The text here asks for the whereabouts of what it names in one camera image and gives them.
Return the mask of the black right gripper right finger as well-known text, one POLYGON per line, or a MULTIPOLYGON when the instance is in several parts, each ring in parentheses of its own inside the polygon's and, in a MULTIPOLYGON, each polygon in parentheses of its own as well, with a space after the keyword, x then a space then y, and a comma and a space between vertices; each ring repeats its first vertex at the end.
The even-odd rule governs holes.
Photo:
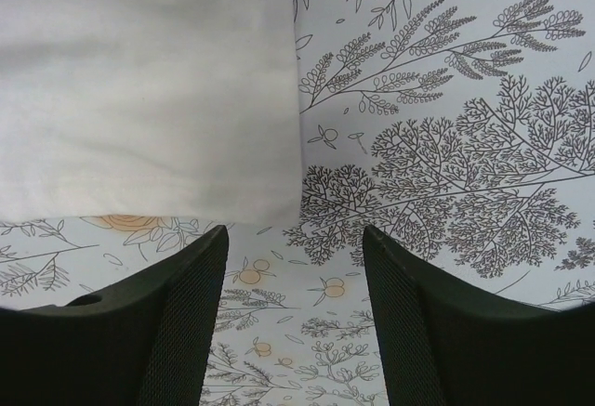
POLYGON ((363 234, 365 276, 392 405, 590 405, 594 307, 491 294, 363 234))

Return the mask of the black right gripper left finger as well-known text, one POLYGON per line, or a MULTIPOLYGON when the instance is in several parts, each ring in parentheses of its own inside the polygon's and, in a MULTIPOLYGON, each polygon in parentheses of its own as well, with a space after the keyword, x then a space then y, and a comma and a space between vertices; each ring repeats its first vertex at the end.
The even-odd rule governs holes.
POLYGON ((69 304, 1 312, 5 405, 195 405, 229 251, 217 226, 69 304))

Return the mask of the white t-shirt with black print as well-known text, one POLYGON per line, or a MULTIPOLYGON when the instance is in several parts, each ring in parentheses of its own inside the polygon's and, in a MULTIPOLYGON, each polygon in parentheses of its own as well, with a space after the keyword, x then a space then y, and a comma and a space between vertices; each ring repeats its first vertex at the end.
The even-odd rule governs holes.
POLYGON ((1 0, 1 217, 290 226, 292 0, 1 0))

